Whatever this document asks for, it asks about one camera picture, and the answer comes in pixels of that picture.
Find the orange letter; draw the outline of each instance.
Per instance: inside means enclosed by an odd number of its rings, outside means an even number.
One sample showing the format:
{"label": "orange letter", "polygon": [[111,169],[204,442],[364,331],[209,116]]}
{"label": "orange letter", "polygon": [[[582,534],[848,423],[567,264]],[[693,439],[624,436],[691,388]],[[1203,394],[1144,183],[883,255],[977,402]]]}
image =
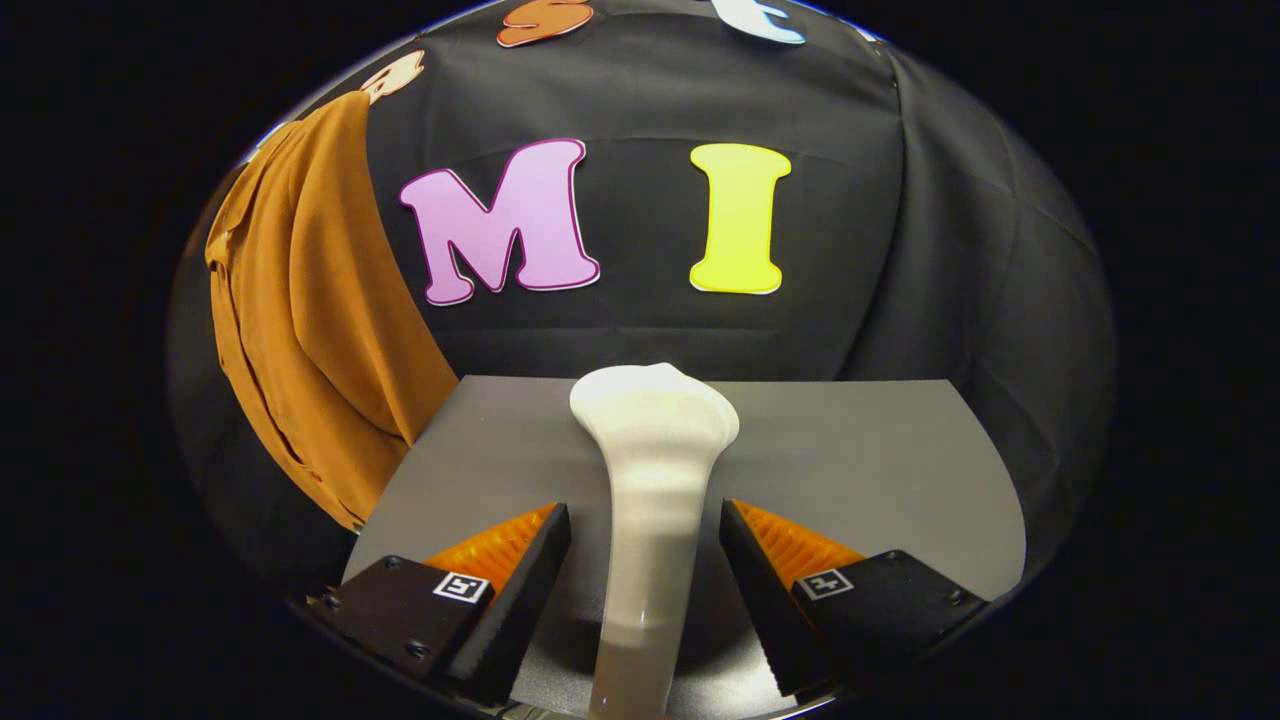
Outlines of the orange letter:
{"label": "orange letter", "polygon": [[521,5],[503,19],[507,29],[498,33],[498,45],[515,47],[573,32],[595,14],[582,3],[586,0],[534,0]]}
{"label": "orange letter", "polygon": [[369,104],[378,102],[379,97],[396,92],[416,78],[422,72],[422,55],[425,54],[422,50],[410,53],[366,79],[360,90],[369,94]]}

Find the black fabric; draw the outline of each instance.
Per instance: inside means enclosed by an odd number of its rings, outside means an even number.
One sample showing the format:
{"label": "black fabric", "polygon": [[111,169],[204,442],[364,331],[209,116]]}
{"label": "black fabric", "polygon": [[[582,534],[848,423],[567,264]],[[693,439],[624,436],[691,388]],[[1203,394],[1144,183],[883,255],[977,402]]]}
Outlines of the black fabric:
{"label": "black fabric", "polygon": [[[806,26],[809,42],[783,47],[748,41],[709,4],[687,1],[593,3],[596,17],[582,28],[503,49],[495,35],[513,6],[476,12],[403,49],[424,50],[425,70],[370,109],[383,223],[453,368],[567,378],[672,361],[713,380],[835,377],[897,213],[901,128],[882,59],[852,28],[808,10],[796,14],[822,20]],[[573,187],[600,279],[532,292],[508,277],[498,293],[477,283],[460,305],[429,305],[417,222],[401,190],[448,168],[489,205],[511,154],[549,138],[586,145]],[[772,295],[690,283],[708,224],[708,181],[690,152],[714,142],[768,147],[792,164],[774,195],[772,260],[783,279]],[[517,243],[512,275],[521,263]]]}
{"label": "black fabric", "polygon": [[[1115,332],[1084,220],[1027,143],[919,60],[790,4],[801,46],[732,31],[709,4],[600,0],[572,33],[502,49],[515,6],[388,54],[421,49],[425,70],[370,111],[387,234],[456,372],[671,361],[704,379],[948,378],[1010,470],[1036,575],[1102,456]],[[526,291],[516,243],[500,292],[477,282],[460,305],[429,305],[404,184],[448,168],[489,205],[511,154],[557,137],[586,145],[575,193],[600,279]],[[792,161],[774,196],[772,295],[690,286],[708,188],[689,152],[705,142]]]}

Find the screw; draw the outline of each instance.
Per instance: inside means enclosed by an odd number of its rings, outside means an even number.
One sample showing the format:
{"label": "screw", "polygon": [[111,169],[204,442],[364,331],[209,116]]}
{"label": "screw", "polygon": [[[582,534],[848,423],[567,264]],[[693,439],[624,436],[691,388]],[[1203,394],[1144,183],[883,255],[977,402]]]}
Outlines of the screw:
{"label": "screw", "polygon": [[404,652],[412,655],[415,660],[426,660],[426,656],[431,655],[431,651],[417,641],[404,643]]}

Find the black bracket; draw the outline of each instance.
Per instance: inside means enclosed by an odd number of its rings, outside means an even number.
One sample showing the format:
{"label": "black bracket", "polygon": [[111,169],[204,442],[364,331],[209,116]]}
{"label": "black bracket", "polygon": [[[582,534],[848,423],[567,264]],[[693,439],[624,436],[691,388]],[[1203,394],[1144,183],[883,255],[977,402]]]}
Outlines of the black bracket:
{"label": "black bracket", "polygon": [[475,626],[493,585],[389,555],[308,606],[347,641],[422,682]]}
{"label": "black bracket", "polygon": [[308,609],[417,682],[503,705],[571,541],[568,507],[557,503],[497,597],[488,578],[392,555]]}
{"label": "black bracket", "polygon": [[987,606],[902,550],[800,578],[791,596],[832,656],[860,673],[900,669]]}

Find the metal plate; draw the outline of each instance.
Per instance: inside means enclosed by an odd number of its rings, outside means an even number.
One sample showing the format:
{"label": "metal plate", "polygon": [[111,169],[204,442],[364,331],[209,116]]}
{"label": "metal plate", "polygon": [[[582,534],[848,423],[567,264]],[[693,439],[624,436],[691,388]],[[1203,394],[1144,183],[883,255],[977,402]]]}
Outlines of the metal plate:
{"label": "metal plate", "polygon": [[[568,410],[572,379],[467,377],[392,478],[347,577],[398,553],[426,559],[548,502],[573,544],[512,700],[585,716],[604,610],[604,460]],[[1009,473],[946,380],[708,383],[741,419],[712,473],[668,712],[739,720],[796,706],[778,693],[719,548],[736,497],[867,556],[904,548],[982,600],[1021,578],[1025,530]]]}

